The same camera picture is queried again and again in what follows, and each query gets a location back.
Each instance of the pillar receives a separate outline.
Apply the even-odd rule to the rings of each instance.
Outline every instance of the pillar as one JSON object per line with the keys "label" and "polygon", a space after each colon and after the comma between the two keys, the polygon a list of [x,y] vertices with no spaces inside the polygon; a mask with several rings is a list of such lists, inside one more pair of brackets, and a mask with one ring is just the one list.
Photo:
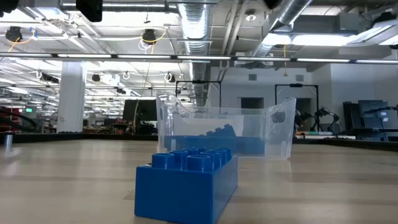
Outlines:
{"label": "pillar", "polygon": [[63,62],[57,132],[82,132],[86,70],[83,62]]}

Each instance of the ceiling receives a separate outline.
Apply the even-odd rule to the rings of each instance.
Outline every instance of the ceiling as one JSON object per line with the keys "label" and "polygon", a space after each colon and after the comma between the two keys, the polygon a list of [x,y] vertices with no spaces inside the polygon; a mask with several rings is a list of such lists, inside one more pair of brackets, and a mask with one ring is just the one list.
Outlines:
{"label": "ceiling", "polygon": [[[356,13],[377,9],[396,3],[393,1],[340,1],[340,0],[314,0],[306,8],[303,15],[335,16],[342,11]],[[219,55],[223,45],[226,25],[230,19],[232,1],[221,1],[211,5],[211,47],[210,54]],[[262,41],[262,25],[267,14],[271,13],[264,8],[261,1],[250,1],[247,9],[255,9],[256,19],[247,21],[243,19],[238,32],[238,40],[233,45],[232,53],[248,52],[253,50]],[[184,37],[182,34],[181,20],[177,14],[164,14],[158,12],[104,12],[103,21],[90,23],[79,12],[66,12],[54,15],[49,12],[42,16],[29,13],[26,8],[20,8],[11,14],[5,14],[0,18],[0,51],[7,52],[13,45],[4,36],[10,26],[21,26],[23,41],[32,36],[32,29],[36,37],[25,44],[17,44],[12,52],[46,52],[46,53],[86,53],[86,54],[184,54]],[[145,29],[155,29],[157,37],[163,36],[156,42],[154,49],[140,49],[141,34]],[[377,52],[383,52],[388,47],[379,47]],[[316,47],[287,45],[286,49],[274,47],[271,53],[276,57],[333,57],[341,55],[341,47]],[[12,58],[0,58],[0,85],[48,85],[37,78],[37,71],[45,72],[61,80],[62,62],[60,61],[38,61],[22,60]],[[165,80],[165,75],[171,73],[176,80],[189,80],[188,63],[150,63],[150,62],[85,62],[88,71],[86,95],[119,96],[114,88],[96,89],[96,86],[112,86],[111,82],[93,82],[94,74],[112,75],[113,80],[118,81],[121,86],[135,88],[130,96],[154,96],[157,92],[174,92],[174,83]],[[274,63],[277,70],[284,63]],[[312,64],[292,63],[289,67],[313,68]],[[143,86],[151,86],[154,90],[142,90]],[[57,104],[59,97],[59,86],[52,88],[24,88],[29,93],[19,94],[41,100],[42,104],[52,102]],[[3,95],[15,96],[18,93],[11,92],[9,88],[2,89]],[[189,92],[183,91],[182,97],[188,96]],[[11,101],[0,102],[9,105]],[[98,107],[86,104],[87,111],[98,111]]]}

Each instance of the wooden table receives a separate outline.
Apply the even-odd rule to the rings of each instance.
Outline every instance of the wooden table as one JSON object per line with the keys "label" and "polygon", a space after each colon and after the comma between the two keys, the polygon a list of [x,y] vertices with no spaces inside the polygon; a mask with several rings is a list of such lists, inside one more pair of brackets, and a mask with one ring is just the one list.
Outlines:
{"label": "wooden table", "polygon": [[[137,166],[156,142],[15,144],[0,156],[0,222],[166,223],[134,216]],[[294,145],[287,161],[239,159],[239,186],[219,223],[398,223],[398,154]]]}

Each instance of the ceiling duct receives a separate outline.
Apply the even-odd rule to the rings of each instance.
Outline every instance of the ceiling duct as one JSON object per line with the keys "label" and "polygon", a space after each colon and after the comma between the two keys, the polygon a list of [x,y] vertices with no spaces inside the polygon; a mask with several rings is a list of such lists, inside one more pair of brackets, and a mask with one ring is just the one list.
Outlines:
{"label": "ceiling duct", "polygon": [[[185,39],[203,40],[209,35],[210,5],[209,4],[178,4],[181,15],[182,31]],[[189,55],[207,55],[209,51],[208,42],[185,42],[185,50]],[[206,69],[207,63],[190,62],[189,73],[191,80],[208,80]],[[192,85],[195,98],[192,103],[196,106],[206,104],[206,91],[203,86]]]}
{"label": "ceiling duct", "polygon": [[[76,8],[75,0],[61,0],[61,10],[63,11],[78,11]],[[164,3],[150,3],[144,2],[144,4],[134,2],[104,2],[104,12],[164,12],[164,13],[176,13],[178,9],[176,4],[169,4],[167,1]]]}
{"label": "ceiling duct", "polygon": [[[264,40],[269,32],[279,29],[283,26],[291,26],[293,22],[303,13],[304,9],[311,4],[312,0],[284,0],[280,6],[280,9],[275,12],[276,17],[270,19],[271,15],[268,15],[267,19],[271,20],[268,29],[265,30]],[[254,49],[250,56],[251,57],[265,57],[271,51],[274,45],[263,43],[264,40]],[[245,68],[254,68],[258,64],[257,62],[245,64]]]}

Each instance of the plastic storage container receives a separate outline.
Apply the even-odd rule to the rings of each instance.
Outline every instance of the plastic storage container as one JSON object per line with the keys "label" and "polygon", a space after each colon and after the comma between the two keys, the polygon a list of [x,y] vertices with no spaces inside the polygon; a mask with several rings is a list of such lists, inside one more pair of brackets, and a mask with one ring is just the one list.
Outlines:
{"label": "plastic storage container", "polygon": [[225,147],[239,156],[290,157],[295,98],[263,110],[185,108],[169,93],[156,100],[160,152]]}

